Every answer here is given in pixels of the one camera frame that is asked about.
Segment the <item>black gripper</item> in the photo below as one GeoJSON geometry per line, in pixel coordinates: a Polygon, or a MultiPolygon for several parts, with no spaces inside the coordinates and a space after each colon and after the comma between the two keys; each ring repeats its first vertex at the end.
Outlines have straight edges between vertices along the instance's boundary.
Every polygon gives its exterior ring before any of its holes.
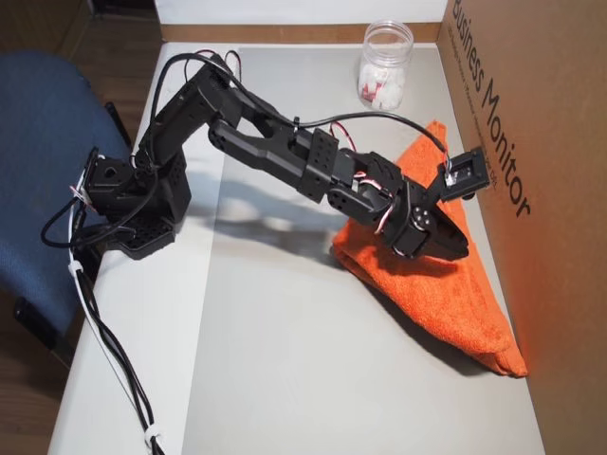
{"type": "Polygon", "coordinates": [[[460,260],[469,254],[469,241],[447,214],[436,206],[438,189],[407,177],[390,182],[393,209],[383,224],[382,238],[397,255],[460,260]]]}

